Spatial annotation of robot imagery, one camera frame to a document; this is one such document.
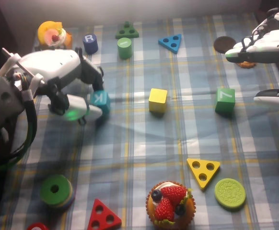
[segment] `green triangle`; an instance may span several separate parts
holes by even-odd
[[[134,29],[133,25],[131,25],[129,22],[125,22],[124,28],[121,30],[117,31],[115,38],[120,39],[122,37],[127,37],[127,38],[135,38],[139,37],[139,33],[136,29]]]

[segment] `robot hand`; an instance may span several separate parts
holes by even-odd
[[[267,12],[267,18],[257,26],[251,36],[237,43],[225,53],[229,62],[279,62],[279,9]],[[254,98],[257,104],[279,108],[279,89],[260,91]]]
[[[268,18],[253,30],[251,36],[243,38],[233,49],[225,53],[229,62],[279,62],[278,8],[269,10],[267,15]]]

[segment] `green cable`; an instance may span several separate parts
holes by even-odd
[[[24,154],[26,153],[26,151],[28,150],[28,148],[31,145],[32,132],[33,132],[33,125],[32,125],[32,123],[28,123],[28,131],[27,131],[26,139],[25,139],[25,141],[23,143],[23,148],[20,150],[23,153],[20,154],[15,159],[7,162],[6,164],[0,165],[0,171],[9,169],[10,167],[12,167],[15,164],[17,164],[17,162],[19,162],[23,158]]]

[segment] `table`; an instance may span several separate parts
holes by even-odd
[[[79,126],[48,114],[46,97],[37,98],[38,131],[23,160],[7,176],[0,206],[0,230],[23,230],[43,222],[51,230],[85,230],[95,198],[122,219],[128,230],[153,229],[145,199],[160,181],[174,180],[193,189],[197,212],[190,229],[279,229],[279,112],[254,104],[261,90],[279,88],[275,65],[241,69],[216,53],[222,35],[240,41],[256,26],[252,14],[216,15],[134,23],[133,57],[117,57],[120,26],[70,28],[74,46],[95,33],[99,50],[89,56],[105,71],[111,115],[101,125]],[[182,34],[177,55],[158,39]],[[218,87],[235,89],[232,118],[214,112]],[[149,113],[151,88],[168,90],[162,118]],[[85,96],[91,88],[75,82],[65,92]],[[14,148],[26,134],[20,116]],[[187,158],[220,161],[221,170],[205,192],[194,180]],[[76,189],[67,212],[49,212],[39,198],[41,182],[65,175]],[[241,182],[246,205],[239,212],[221,208],[214,186],[222,178]]]

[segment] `blueberry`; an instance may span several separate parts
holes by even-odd
[[[174,212],[178,215],[178,216],[182,216],[185,214],[186,212],[186,207],[184,205],[177,205]]]
[[[152,192],[151,197],[152,197],[153,201],[158,202],[162,198],[162,193],[159,189],[156,189]]]

